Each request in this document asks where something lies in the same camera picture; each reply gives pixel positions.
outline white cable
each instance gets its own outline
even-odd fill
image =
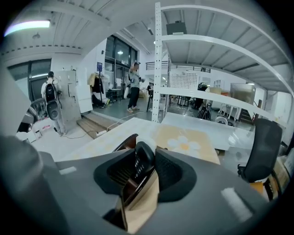
[[[127,117],[130,117],[130,116],[134,116],[134,115],[139,114],[139,113],[142,113],[142,112],[137,112],[137,113],[135,113],[135,114],[128,115],[128,116],[126,116],[126,117],[121,118],[120,120],[122,120],[122,119],[124,119],[124,118],[127,118]],[[108,129],[109,129],[110,127],[112,127],[113,125],[119,123],[120,120],[118,120],[116,123],[114,123],[114,124],[110,125],[109,127],[107,127],[106,131],[108,131]]]

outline white shelving rack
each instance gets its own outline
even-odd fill
[[[286,128],[287,124],[283,122],[282,120],[278,119],[277,117],[273,116],[272,114],[266,112],[265,110],[262,110],[256,106],[253,106],[249,103],[239,101],[237,99],[227,97],[224,95],[218,95],[210,92],[204,92],[204,91],[198,91],[197,86],[194,85],[187,85],[187,84],[180,84],[178,86],[174,86],[171,84],[170,79],[170,70],[168,69],[168,77],[167,77],[167,87],[161,87],[161,77],[162,77],[162,71],[161,71],[161,63],[162,63],[162,48],[163,48],[163,42],[166,44],[168,53],[169,53],[169,64],[172,62],[173,64],[178,65],[191,65],[185,64],[183,62],[177,62],[173,61],[170,58],[182,58],[183,54],[190,53],[186,50],[186,52],[183,52],[181,50],[184,48],[184,45],[187,45],[188,43],[192,42],[203,42],[203,43],[209,43],[213,45],[219,45],[228,47],[232,50],[237,51],[238,53],[242,53],[244,56],[247,56],[248,58],[252,59],[253,61],[258,62],[261,66],[264,66],[269,71],[274,74],[276,79],[284,84],[286,87],[288,87],[288,84],[285,83],[284,79],[265,61],[260,59],[258,56],[256,56],[254,53],[245,50],[244,48],[227,42],[223,41],[221,39],[216,39],[212,37],[207,36],[201,36],[201,35],[194,35],[194,34],[183,34],[183,35],[162,35],[162,11],[166,10],[172,10],[175,8],[178,8],[179,6],[165,6],[161,7],[160,2],[155,3],[155,69],[154,69],[154,92],[153,92],[153,111],[152,111],[152,121],[158,123],[158,112],[159,112],[159,102],[160,102],[160,95],[166,94],[166,101],[164,106],[164,116],[167,112],[167,107],[169,103],[169,95],[181,95],[181,96],[189,96],[189,97],[197,97],[201,99],[207,99],[211,101],[217,101],[221,103],[225,103],[231,106],[240,107],[249,111],[252,111],[254,113],[259,114],[260,116],[263,116],[271,121],[275,121],[278,124],[280,124],[282,127]]]

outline railing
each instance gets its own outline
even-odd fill
[[[167,69],[168,62],[167,61],[162,61],[161,63],[161,68],[162,69]],[[191,70],[191,71],[201,71],[201,72],[206,72],[210,73],[210,68],[202,68],[202,67],[197,67],[197,66],[182,66],[182,65],[173,65],[171,64],[170,69],[177,69],[177,68],[184,68],[186,70]],[[154,70],[155,69],[155,62],[148,62],[146,63],[146,70]]]

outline pegboard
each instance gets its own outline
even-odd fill
[[[199,76],[196,73],[171,74],[170,87],[181,89],[198,88]]]

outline ceiling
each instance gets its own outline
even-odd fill
[[[54,52],[86,55],[106,37],[121,32],[154,51],[155,2],[158,0],[39,0],[25,8],[13,24],[28,20],[50,20],[51,26],[15,32],[4,38],[0,53],[4,60]],[[288,46],[271,19],[251,1],[161,0],[161,6],[197,5],[195,9],[175,9],[162,14],[166,24],[181,20],[187,33],[221,39],[254,53],[271,66],[288,64]],[[267,90],[276,88],[277,79],[248,56],[230,48],[205,42],[188,42],[180,50],[180,61],[199,64],[251,79]]]

